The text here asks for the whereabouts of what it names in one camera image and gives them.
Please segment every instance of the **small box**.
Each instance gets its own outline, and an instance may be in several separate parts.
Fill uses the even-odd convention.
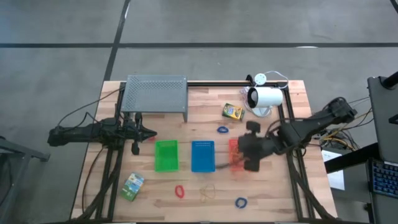
[[[120,192],[122,197],[129,201],[133,201],[138,194],[139,189],[144,183],[144,178],[136,173],[132,173],[124,183],[123,189]]]
[[[242,121],[244,110],[242,107],[226,103],[223,109],[223,116]]]
[[[155,142],[155,171],[175,172],[180,169],[178,163],[178,141]]]
[[[214,141],[192,141],[191,171],[216,171]]]
[[[239,146],[237,139],[230,139],[228,141],[229,146],[229,163],[232,164],[229,169],[231,171],[244,171],[244,161],[239,161],[236,163],[238,159],[241,158],[239,153]]]

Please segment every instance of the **blue rubber band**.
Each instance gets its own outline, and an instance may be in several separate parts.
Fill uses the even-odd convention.
[[[248,200],[246,198],[238,197],[236,199],[236,201],[235,201],[236,208],[244,208],[244,207],[246,207],[247,204],[248,204]]]
[[[219,133],[228,133],[228,128],[226,126],[220,126],[219,128],[217,128],[217,131]]]

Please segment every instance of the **gray floor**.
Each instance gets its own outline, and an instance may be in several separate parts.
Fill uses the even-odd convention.
[[[123,2],[3,0],[0,43],[112,43]],[[121,42],[398,42],[397,23],[388,0],[132,0]],[[46,164],[31,162],[13,223],[69,217],[86,144],[49,147],[47,135],[66,113],[98,99],[110,53],[0,49],[0,135],[52,154]],[[278,70],[305,81],[316,111],[336,96],[367,96],[367,77],[396,72],[397,54],[398,48],[119,49],[111,80],[125,80],[128,74],[242,80],[247,74]],[[357,109],[364,113],[369,103]],[[94,113],[95,106],[87,111]],[[76,124],[83,114],[63,124]],[[371,124],[352,133],[360,146],[376,141]],[[339,217],[367,220],[362,204],[355,202],[360,197],[334,195]]]

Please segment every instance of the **desk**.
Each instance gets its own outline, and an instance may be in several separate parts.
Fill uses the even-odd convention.
[[[119,88],[120,82],[104,82],[101,97]],[[126,141],[118,191],[131,172],[144,176],[145,181],[133,202],[117,196],[113,221],[115,222],[266,222],[296,221],[295,205],[285,156],[269,156],[261,161],[259,172],[231,172],[218,170],[209,174],[191,172],[191,141],[212,140],[215,142],[216,164],[228,161],[228,140],[237,138],[246,131],[246,121],[261,123],[264,134],[268,125],[279,119],[277,108],[267,118],[257,118],[246,112],[243,122],[221,116],[225,103],[243,106],[241,87],[190,87],[188,89],[188,122],[180,114],[143,114],[143,125],[158,132],[156,140],[177,139],[179,145],[180,171],[156,173],[154,171],[154,141],[140,143],[139,156],[131,154],[132,141]],[[289,82],[290,97],[297,117],[311,115],[303,81]],[[118,94],[100,101],[96,119],[112,117]],[[219,126],[227,126],[228,134],[218,134]],[[89,144],[80,184],[72,210],[72,218],[81,214],[81,194],[87,173],[100,144]],[[100,189],[106,149],[101,153],[92,171],[86,188],[85,206]],[[308,147],[304,157],[310,188],[329,213],[336,216],[322,155],[317,147]],[[200,189],[214,184],[214,199],[200,201]],[[176,185],[185,189],[185,197],[175,196]],[[244,209],[235,208],[238,197],[246,197]],[[104,215],[108,209],[109,196],[105,198]]]

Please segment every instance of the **white paper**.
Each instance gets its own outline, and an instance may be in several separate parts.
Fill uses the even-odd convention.
[[[326,162],[330,159],[334,159],[339,156],[341,156],[341,154],[322,150],[322,158],[323,158],[324,162]],[[344,173],[342,170],[328,174],[328,179],[329,179],[330,187],[333,187],[334,189],[340,189],[340,190],[345,189],[344,188]]]

